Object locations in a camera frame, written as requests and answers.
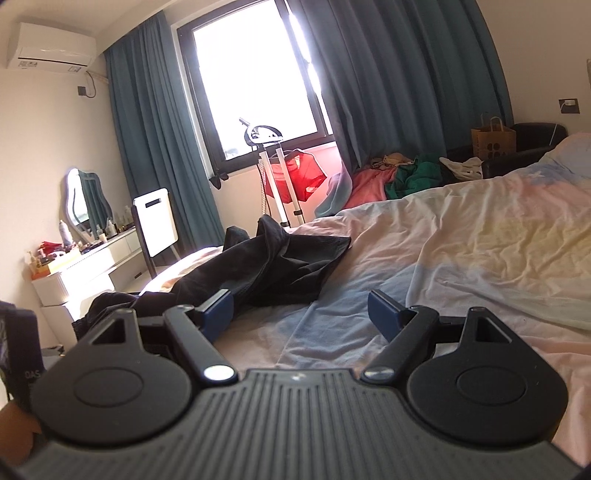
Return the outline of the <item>black garment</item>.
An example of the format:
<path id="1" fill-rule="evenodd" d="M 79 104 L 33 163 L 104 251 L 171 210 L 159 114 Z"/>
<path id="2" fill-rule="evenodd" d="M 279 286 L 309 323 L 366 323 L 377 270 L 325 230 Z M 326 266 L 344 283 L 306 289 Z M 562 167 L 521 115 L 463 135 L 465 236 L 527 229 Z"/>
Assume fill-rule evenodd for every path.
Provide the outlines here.
<path id="1" fill-rule="evenodd" d="M 118 308 L 131 308 L 138 317 L 159 316 L 175 305 L 198 306 L 221 289 L 231 292 L 238 314 L 249 307 L 310 304 L 351 243 L 349 237 L 290 234 L 263 215 L 256 236 L 227 228 L 222 251 L 182 276 L 168 292 L 98 295 L 73 330 L 80 340 Z"/>

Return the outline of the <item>white dresser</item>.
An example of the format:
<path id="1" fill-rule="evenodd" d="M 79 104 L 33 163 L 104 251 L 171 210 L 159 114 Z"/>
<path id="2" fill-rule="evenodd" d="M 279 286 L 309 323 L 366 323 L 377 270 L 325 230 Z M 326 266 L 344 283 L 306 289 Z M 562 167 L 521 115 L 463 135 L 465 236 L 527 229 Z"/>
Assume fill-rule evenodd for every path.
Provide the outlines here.
<path id="1" fill-rule="evenodd" d="M 69 349 L 77 342 L 73 323 L 86 315 L 99 294 L 138 292 L 149 280 L 138 234 L 130 229 L 86 254 L 75 256 L 32 285 L 57 342 Z"/>

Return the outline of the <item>dark window frame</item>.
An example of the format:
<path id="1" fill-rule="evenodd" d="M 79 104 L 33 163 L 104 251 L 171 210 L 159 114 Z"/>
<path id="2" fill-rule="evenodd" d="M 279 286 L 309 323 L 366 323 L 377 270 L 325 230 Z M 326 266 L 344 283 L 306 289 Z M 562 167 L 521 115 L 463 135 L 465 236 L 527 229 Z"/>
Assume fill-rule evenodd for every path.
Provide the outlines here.
<path id="1" fill-rule="evenodd" d="M 249 127 L 276 128 L 288 149 L 334 138 L 289 2 L 232 1 L 180 26 L 177 38 L 215 176 L 256 164 L 256 149 L 246 142 Z"/>

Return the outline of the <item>red bag on stand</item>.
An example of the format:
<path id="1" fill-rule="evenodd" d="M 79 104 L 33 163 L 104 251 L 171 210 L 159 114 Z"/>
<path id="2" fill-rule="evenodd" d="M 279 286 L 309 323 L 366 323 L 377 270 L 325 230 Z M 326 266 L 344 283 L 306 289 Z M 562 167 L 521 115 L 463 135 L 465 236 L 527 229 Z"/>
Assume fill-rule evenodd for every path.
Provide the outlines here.
<path id="1" fill-rule="evenodd" d="M 303 150 L 291 150 L 284 155 L 287 172 L 290 174 L 291 183 L 298 202 L 307 202 L 318 187 L 325 182 L 327 175 L 318 164 L 315 156 Z M 290 191 L 287 189 L 286 180 L 283 178 L 283 170 L 280 168 L 276 156 L 270 158 L 271 173 L 276 182 L 277 191 L 283 203 L 291 203 Z"/>

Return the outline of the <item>white tote bag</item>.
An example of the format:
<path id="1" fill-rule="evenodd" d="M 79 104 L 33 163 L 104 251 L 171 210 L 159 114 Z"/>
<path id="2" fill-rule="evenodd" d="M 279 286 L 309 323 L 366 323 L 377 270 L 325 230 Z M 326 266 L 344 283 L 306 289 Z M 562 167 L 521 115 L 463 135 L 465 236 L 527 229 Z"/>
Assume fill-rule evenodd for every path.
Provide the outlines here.
<path id="1" fill-rule="evenodd" d="M 459 181 L 473 181 L 483 178 L 483 161 L 478 157 L 469 158 L 464 162 L 456 162 L 446 157 L 440 157 L 439 161 Z"/>

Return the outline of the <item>wavy vanity mirror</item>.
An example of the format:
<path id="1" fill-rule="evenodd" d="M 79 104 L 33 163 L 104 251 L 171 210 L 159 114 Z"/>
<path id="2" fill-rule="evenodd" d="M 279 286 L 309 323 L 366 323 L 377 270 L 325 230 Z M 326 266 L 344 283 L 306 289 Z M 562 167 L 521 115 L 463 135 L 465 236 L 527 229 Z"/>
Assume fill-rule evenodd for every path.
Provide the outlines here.
<path id="1" fill-rule="evenodd" d="M 110 236 L 113 212 L 102 190 L 99 176 L 71 168 L 64 179 L 64 213 L 74 231 L 85 241 Z"/>

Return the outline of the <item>teal right curtain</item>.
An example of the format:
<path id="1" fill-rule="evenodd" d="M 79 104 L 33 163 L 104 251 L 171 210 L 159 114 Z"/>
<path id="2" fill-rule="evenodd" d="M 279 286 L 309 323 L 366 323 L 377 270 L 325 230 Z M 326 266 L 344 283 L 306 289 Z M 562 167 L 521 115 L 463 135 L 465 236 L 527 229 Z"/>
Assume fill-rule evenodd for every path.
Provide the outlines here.
<path id="1" fill-rule="evenodd" d="M 315 209 L 345 208 L 352 177 L 390 153 L 443 156 L 482 115 L 513 121 L 492 35 L 475 1 L 293 1 L 342 168 Z"/>

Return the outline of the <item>pastel bed sheet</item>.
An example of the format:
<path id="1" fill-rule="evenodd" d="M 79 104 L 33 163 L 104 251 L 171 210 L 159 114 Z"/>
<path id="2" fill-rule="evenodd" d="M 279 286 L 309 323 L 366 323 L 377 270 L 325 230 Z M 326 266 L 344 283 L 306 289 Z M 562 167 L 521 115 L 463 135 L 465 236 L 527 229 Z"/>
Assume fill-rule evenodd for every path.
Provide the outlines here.
<path id="1" fill-rule="evenodd" d="M 569 406 L 555 444 L 528 467 L 492 460 L 462 467 L 448 450 L 395 447 L 388 479 L 423 478 L 445 463 L 450 479 L 571 479 L 569 456 L 590 456 L 590 137 L 575 134 L 531 166 L 501 177 L 370 203 L 301 228 L 351 248 L 307 307 L 252 313 L 221 342 L 238 362 L 359 366 L 381 340 L 366 301 L 398 300 L 460 313 L 483 305 L 559 372 Z"/>

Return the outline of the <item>teal left curtain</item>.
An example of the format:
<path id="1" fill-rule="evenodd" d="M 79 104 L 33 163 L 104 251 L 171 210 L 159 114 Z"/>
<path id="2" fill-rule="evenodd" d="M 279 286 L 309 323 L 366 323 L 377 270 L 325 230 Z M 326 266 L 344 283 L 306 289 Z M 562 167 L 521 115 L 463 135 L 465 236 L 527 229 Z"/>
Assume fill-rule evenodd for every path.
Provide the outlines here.
<path id="1" fill-rule="evenodd" d="M 221 245 L 224 230 L 202 164 L 173 39 L 159 12 L 105 52 L 123 171 L 133 198 L 165 188 L 180 250 Z"/>

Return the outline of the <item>white air conditioner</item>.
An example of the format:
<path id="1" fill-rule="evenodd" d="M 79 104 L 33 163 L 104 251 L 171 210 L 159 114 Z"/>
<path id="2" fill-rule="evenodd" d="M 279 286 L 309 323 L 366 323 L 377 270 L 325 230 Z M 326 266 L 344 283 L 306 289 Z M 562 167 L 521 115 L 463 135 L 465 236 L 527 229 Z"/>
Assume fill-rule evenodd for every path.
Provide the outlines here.
<path id="1" fill-rule="evenodd" d="M 78 74 L 84 73 L 96 56 L 92 37 L 21 22 L 9 41 L 7 68 Z"/>

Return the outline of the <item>pink clothing pile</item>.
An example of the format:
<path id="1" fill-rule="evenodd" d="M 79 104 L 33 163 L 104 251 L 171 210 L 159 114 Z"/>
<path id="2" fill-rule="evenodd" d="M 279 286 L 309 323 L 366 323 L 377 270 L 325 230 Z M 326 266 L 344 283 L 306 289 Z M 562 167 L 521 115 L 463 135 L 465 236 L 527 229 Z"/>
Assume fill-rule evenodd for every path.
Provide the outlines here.
<path id="1" fill-rule="evenodd" d="M 353 190 L 344 209 L 363 204 L 381 202 L 387 199 L 385 187 L 394 180 L 397 168 L 384 170 L 367 168 L 353 175 Z"/>

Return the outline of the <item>teal curtain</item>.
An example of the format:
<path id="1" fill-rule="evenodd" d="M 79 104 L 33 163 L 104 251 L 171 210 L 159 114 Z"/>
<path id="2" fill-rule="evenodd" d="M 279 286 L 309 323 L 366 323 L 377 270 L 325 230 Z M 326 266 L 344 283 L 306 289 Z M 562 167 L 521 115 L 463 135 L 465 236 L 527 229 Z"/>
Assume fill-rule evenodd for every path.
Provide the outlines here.
<path id="1" fill-rule="evenodd" d="M 224 230 L 202 164 L 173 39 L 159 12 L 105 52 L 123 171 L 133 198 L 165 188 L 180 250 L 221 245 Z"/>
<path id="2" fill-rule="evenodd" d="M 492 35 L 475 1 L 293 1 L 342 168 L 315 209 L 345 208 L 352 177 L 390 153 L 443 156 L 482 115 L 513 121 Z"/>

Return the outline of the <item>green clothing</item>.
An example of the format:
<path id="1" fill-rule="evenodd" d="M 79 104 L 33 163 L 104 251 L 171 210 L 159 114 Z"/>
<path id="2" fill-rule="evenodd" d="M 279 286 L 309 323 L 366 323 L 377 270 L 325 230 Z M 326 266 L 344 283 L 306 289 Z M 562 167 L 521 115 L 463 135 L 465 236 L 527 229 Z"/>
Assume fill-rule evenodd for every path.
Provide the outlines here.
<path id="1" fill-rule="evenodd" d="M 385 185 L 388 200 L 402 199 L 408 195 L 441 186 L 443 174 L 438 155 L 418 155 L 412 164 L 400 166 L 394 180 Z"/>

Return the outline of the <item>wall power socket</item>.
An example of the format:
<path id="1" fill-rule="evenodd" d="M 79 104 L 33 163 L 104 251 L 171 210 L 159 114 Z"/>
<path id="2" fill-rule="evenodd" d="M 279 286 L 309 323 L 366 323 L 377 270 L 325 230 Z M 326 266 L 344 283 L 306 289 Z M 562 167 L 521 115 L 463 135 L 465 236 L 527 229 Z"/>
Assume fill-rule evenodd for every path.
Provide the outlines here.
<path id="1" fill-rule="evenodd" d="M 561 114 L 578 115 L 580 113 L 579 101 L 577 98 L 568 98 L 559 100 L 559 110 Z"/>

